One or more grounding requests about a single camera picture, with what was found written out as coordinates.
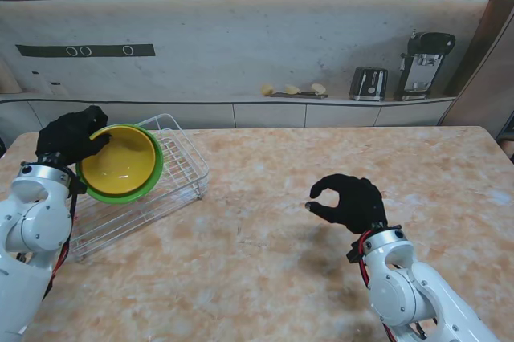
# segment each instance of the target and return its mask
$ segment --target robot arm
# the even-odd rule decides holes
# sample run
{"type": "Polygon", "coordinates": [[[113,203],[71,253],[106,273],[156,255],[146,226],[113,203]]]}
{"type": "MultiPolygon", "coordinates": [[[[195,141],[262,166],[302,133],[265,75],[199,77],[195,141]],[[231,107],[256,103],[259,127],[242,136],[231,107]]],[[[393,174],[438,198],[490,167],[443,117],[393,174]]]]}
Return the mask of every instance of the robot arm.
{"type": "Polygon", "coordinates": [[[0,341],[18,341],[51,281],[55,256],[71,233],[66,207],[70,175],[48,165],[24,165],[0,202],[0,341]],[[10,253],[28,253],[22,263],[10,253]]]}
{"type": "Polygon", "coordinates": [[[305,207],[361,235],[347,257],[351,263],[359,262],[371,307],[392,342],[498,341],[443,277],[417,260],[414,246],[401,227],[387,226],[382,197],[375,185],[364,178],[330,175],[312,187],[311,198],[317,198],[325,189],[339,193],[337,207],[318,202],[308,202],[305,207]],[[421,327],[418,332],[410,327],[432,319],[437,321],[437,327],[428,337],[421,327]]]}
{"type": "Polygon", "coordinates": [[[0,202],[0,342],[22,339],[67,256],[76,195],[86,190],[67,166],[109,142],[105,135],[89,140],[107,121],[91,106],[39,131],[38,162],[22,164],[9,197],[0,202]],[[11,253],[31,253],[31,259],[24,263],[11,253]]]}
{"type": "Polygon", "coordinates": [[[431,266],[419,262],[414,246],[399,229],[365,237],[365,264],[371,274],[369,301],[397,342],[498,342],[475,312],[431,266]],[[410,327],[437,320],[425,339],[410,327]]]}

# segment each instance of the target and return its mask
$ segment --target round hole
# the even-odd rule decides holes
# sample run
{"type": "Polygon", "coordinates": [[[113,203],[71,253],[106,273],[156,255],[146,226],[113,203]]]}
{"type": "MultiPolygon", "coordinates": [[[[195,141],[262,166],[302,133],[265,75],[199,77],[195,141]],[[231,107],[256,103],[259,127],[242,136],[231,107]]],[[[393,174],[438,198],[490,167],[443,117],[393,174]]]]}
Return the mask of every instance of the round hole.
{"type": "Polygon", "coordinates": [[[92,51],[88,47],[80,47],[80,53],[86,57],[89,57],[92,54],[92,51]]]}
{"type": "Polygon", "coordinates": [[[74,47],[67,47],[67,48],[66,48],[66,52],[67,52],[71,57],[76,57],[77,55],[79,55],[79,52],[78,52],[74,47]]]}
{"type": "Polygon", "coordinates": [[[125,45],[122,50],[125,55],[133,55],[134,54],[134,49],[130,45],[125,45]]]}

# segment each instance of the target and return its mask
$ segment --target green bowl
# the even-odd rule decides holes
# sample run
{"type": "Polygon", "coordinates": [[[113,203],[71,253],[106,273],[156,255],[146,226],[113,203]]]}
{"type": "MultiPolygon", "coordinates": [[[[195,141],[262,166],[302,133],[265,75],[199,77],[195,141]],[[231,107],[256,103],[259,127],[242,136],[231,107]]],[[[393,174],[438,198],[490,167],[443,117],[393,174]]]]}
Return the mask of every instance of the green bowl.
{"type": "Polygon", "coordinates": [[[98,200],[99,202],[104,202],[108,204],[126,204],[126,203],[132,203],[135,202],[140,197],[145,196],[148,192],[152,190],[152,188],[157,184],[159,179],[161,178],[162,168],[164,166],[164,156],[162,154],[161,146],[159,145],[159,142],[157,139],[148,132],[146,129],[143,129],[141,127],[137,127],[136,125],[132,124],[115,124],[117,126],[127,126],[127,127],[133,127],[136,129],[139,129],[140,131],[144,132],[146,136],[149,137],[149,139],[153,143],[153,147],[155,148],[155,166],[153,167],[152,174],[150,175],[149,179],[144,183],[141,187],[138,189],[135,189],[132,192],[124,193],[121,195],[111,195],[107,193],[101,193],[100,191],[97,191],[96,189],[90,187],[86,180],[84,179],[84,176],[82,174],[81,164],[77,163],[76,165],[76,171],[77,175],[80,177],[80,180],[88,186],[88,195],[92,198],[98,200]]]}

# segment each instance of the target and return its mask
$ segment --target stacked bowls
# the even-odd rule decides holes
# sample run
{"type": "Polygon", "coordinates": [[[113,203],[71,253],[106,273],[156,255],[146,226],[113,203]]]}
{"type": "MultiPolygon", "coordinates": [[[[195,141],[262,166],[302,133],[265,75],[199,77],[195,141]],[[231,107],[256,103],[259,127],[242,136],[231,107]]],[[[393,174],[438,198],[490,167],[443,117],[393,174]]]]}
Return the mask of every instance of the stacked bowls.
{"type": "Polygon", "coordinates": [[[96,155],[77,163],[88,194],[108,204],[125,204],[145,196],[157,184],[164,164],[161,146],[148,131],[131,124],[110,125],[90,136],[109,134],[96,155]]]}

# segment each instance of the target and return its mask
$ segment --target backsplash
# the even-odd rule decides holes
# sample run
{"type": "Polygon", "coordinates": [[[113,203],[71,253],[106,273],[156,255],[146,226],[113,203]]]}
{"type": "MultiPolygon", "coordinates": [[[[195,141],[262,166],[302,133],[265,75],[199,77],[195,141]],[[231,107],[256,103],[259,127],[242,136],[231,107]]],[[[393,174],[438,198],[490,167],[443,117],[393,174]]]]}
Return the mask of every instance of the backsplash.
{"type": "Polygon", "coordinates": [[[322,83],[347,96],[356,67],[389,70],[412,31],[456,36],[433,87],[459,65],[487,0],[58,0],[2,2],[0,55],[27,92],[101,100],[258,96],[322,83]],[[16,45],[153,44],[152,57],[40,58],[16,45]]]}

